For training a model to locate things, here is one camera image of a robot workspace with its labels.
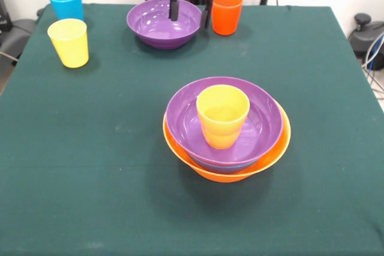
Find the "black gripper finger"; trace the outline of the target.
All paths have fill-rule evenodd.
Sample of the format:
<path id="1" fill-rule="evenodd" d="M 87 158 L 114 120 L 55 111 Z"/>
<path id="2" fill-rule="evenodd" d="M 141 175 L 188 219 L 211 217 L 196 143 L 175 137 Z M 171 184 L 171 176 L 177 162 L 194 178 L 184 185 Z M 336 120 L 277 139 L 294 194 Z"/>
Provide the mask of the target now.
<path id="1" fill-rule="evenodd" d="M 169 19 L 173 22 L 178 20 L 179 4 L 178 0 L 170 0 L 169 4 Z"/>
<path id="2" fill-rule="evenodd" d="M 212 2 L 213 0 L 206 0 L 205 2 L 205 8 L 202 11 L 200 20 L 201 28 L 207 28 L 209 26 L 209 21 L 211 19 Z"/>

